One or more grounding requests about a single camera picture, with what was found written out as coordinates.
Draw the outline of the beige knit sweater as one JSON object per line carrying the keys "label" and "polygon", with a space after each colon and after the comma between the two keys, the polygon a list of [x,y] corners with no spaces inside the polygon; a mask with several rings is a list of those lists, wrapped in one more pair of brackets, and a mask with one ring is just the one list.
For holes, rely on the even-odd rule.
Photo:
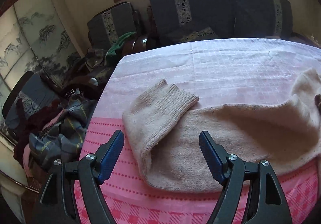
{"label": "beige knit sweater", "polygon": [[122,120],[148,185],[172,192],[212,192],[220,185],[199,147],[202,131],[229,153],[251,163],[268,160],[276,174],[284,175],[320,156],[318,94],[320,75],[309,69],[297,77],[282,104],[195,109],[196,95],[161,80],[132,102]]}

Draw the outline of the pile of mixed clothes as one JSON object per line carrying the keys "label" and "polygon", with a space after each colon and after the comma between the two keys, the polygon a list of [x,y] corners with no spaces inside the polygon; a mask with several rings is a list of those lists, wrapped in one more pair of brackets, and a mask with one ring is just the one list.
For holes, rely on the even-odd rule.
{"label": "pile of mixed clothes", "polygon": [[56,159],[72,162],[79,158],[93,111],[113,70],[103,60],[92,73],[77,76],[63,88],[56,87],[44,71],[39,72],[60,100],[29,118],[25,117],[22,100],[17,100],[20,123],[14,129],[18,137],[14,158],[27,177],[48,171]]}

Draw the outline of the dark chair at left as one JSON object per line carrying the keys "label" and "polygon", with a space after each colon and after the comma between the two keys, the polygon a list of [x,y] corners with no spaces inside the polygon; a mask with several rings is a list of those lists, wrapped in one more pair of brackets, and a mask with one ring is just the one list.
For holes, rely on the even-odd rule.
{"label": "dark chair at left", "polygon": [[5,125],[12,130],[17,128],[20,123],[16,109],[19,99],[22,100],[26,118],[41,108],[49,106],[53,101],[60,100],[58,95],[45,83],[39,72],[27,71],[16,83],[2,108]]}

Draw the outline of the pink checkered bed sheet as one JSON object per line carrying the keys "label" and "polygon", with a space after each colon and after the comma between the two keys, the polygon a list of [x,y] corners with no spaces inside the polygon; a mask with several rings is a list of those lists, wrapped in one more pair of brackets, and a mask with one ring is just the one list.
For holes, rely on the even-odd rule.
{"label": "pink checkered bed sheet", "polygon": [[[161,79],[198,95],[199,107],[278,104],[288,99],[296,77],[308,68],[320,70],[319,48],[276,39],[196,41],[127,55],[99,99],[81,154],[95,152],[123,129],[124,110]],[[139,177],[128,144],[101,189],[117,223],[206,223],[219,197],[149,187]]]}

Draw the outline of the painted landscape folding screen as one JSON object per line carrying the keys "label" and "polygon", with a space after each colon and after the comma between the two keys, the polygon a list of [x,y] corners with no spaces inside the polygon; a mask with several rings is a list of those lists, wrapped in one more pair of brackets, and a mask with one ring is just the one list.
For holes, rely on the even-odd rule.
{"label": "painted landscape folding screen", "polygon": [[43,69],[58,86],[80,60],[52,0],[6,0],[1,6],[1,111],[27,71]]}

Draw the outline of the round wooden side table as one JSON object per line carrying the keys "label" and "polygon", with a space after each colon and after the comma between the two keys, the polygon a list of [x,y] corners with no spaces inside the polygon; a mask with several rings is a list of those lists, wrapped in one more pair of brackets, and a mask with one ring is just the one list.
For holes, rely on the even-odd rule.
{"label": "round wooden side table", "polygon": [[320,44],[317,42],[316,39],[314,39],[314,37],[308,37],[306,35],[301,35],[299,33],[293,32],[290,36],[290,41],[299,42],[301,44],[320,48]]}

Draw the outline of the dark sofa with patterned stripes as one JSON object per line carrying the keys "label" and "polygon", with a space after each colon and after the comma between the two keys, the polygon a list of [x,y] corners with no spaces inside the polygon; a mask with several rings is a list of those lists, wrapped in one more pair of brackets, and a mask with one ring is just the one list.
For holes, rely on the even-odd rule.
{"label": "dark sofa with patterned stripes", "polygon": [[288,0],[150,0],[162,45],[229,38],[288,39]]}

